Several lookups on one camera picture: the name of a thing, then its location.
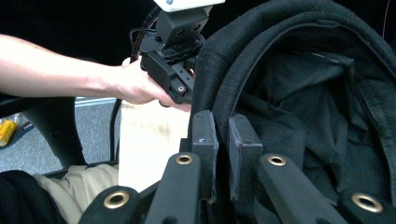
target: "hand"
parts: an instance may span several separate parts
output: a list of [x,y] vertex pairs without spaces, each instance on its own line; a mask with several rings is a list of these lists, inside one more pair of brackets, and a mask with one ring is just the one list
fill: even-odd
[[142,105],[153,100],[159,100],[163,105],[169,105],[185,112],[191,110],[188,104],[176,104],[172,98],[156,83],[147,72],[140,68],[140,60],[128,64],[126,59],[120,68],[120,73],[114,85],[117,86],[118,98],[131,104]]

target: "forearm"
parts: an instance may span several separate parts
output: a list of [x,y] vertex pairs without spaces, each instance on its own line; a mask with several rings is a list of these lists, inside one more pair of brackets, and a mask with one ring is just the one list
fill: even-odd
[[109,96],[119,67],[59,55],[0,35],[0,92],[27,97]]

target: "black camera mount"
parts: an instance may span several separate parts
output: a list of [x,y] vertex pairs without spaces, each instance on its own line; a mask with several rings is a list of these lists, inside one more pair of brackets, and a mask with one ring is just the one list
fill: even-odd
[[205,39],[200,35],[211,7],[161,11],[155,33],[147,32],[140,51],[141,67],[177,104],[191,103],[195,57]]

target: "white camera housing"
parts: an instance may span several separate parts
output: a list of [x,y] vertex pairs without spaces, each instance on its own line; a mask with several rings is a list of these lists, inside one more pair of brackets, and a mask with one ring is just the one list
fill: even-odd
[[154,0],[166,12],[175,12],[195,7],[207,7],[224,3],[225,0]]

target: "yellow object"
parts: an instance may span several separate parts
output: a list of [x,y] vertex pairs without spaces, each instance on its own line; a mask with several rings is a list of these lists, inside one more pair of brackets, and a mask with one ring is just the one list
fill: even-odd
[[17,129],[18,123],[9,119],[3,120],[0,123],[0,147],[5,146],[9,138]]

